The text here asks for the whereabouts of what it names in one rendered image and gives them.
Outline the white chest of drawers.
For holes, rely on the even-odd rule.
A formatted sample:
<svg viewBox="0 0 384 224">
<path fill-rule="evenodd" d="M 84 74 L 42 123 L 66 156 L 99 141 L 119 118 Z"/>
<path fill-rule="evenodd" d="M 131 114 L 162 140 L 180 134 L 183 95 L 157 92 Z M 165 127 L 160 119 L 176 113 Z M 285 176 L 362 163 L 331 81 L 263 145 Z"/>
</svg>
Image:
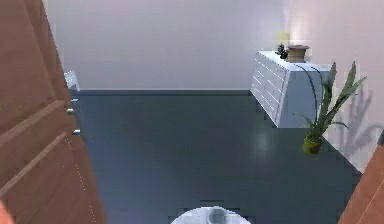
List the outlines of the white chest of drawers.
<svg viewBox="0 0 384 224">
<path fill-rule="evenodd" d="M 321 79 L 329 70 L 312 63 L 290 63 L 274 51 L 258 51 L 249 88 L 278 128 L 304 128 L 305 117 L 320 108 Z"/>
</svg>

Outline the brown wooden furniture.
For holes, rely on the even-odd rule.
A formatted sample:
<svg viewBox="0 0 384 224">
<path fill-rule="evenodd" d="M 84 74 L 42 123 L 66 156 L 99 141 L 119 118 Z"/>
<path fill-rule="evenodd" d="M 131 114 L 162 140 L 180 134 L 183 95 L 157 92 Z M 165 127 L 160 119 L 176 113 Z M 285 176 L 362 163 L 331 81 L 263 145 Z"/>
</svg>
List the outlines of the brown wooden furniture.
<svg viewBox="0 0 384 224">
<path fill-rule="evenodd" d="M 384 224 L 384 145 L 378 145 L 337 224 Z"/>
</svg>

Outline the small black figurine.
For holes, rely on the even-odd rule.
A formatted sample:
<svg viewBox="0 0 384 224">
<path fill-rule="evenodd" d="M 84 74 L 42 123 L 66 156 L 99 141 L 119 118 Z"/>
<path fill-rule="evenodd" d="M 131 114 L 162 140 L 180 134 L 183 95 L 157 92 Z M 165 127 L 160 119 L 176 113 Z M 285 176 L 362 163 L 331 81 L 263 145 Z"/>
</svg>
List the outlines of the small black figurine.
<svg viewBox="0 0 384 224">
<path fill-rule="evenodd" d="M 288 57 L 288 51 L 283 44 L 278 46 L 276 54 L 279 55 L 281 59 L 286 59 Z"/>
</svg>

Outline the green house plant yellow pot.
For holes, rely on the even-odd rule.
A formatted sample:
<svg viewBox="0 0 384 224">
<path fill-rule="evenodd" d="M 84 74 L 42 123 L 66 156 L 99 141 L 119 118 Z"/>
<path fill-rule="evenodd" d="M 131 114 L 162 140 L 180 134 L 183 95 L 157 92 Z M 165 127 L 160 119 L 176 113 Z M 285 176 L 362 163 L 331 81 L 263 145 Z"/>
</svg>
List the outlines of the green house plant yellow pot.
<svg viewBox="0 0 384 224">
<path fill-rule="evenodd" d="M 309 127 L 309 131 L 303 140 L 301 149 L 306 154 L 316 155 L 320 152 L 320 149 L 324 144 L 322 136 L 331 125 L 341 125 L 347 128 L 345 123 L 341 121 L 335 121 L 334 118 L 343 104 L 352 95 L 356 94 L 356 91 L 367 79 L 367 77 L 363 77 L 356 81 L 357 66 L 356 62 L 353 61 L 345 84 L 339 96 L 337 97 L 335 104 L 333 107 L 330 107 L 333 98 L 333 85 L 337 74 L 337 64 L 332 64 L 326 80 L 323 79 L 321 72 L 318 69 L 315 69 L 320 79 L 319 83 L 321 84 L 321 98 L 318 98 L 314 80 L 309 72 L 304 68 L 302 68 L 302 70 L 305 72 L 308 78 L 313 94 L 315 117 L 310 119 L 308 116 L 301 114 L 301 117 L 305 120 L 305 125 Z"/>
</svg>

